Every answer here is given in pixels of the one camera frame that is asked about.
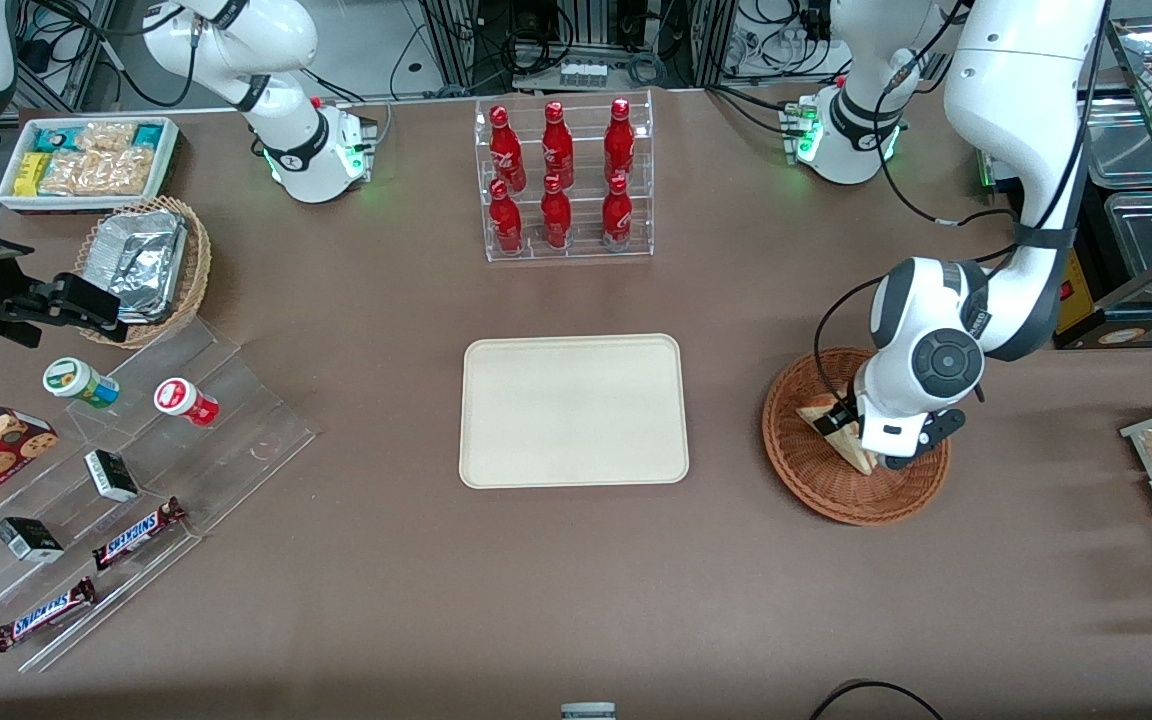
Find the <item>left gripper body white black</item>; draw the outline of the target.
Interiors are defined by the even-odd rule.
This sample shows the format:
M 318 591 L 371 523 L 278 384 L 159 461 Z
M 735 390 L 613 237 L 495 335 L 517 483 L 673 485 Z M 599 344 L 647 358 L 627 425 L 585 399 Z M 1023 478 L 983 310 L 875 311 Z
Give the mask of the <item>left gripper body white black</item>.
M 955 407 L 934 414 L 895 416 L 865 395 L 858 397 L 858 411 L 861 447 L 873 452 L 879 465 L 892 471 L 927 455 L 967 424 L 967 414 Z

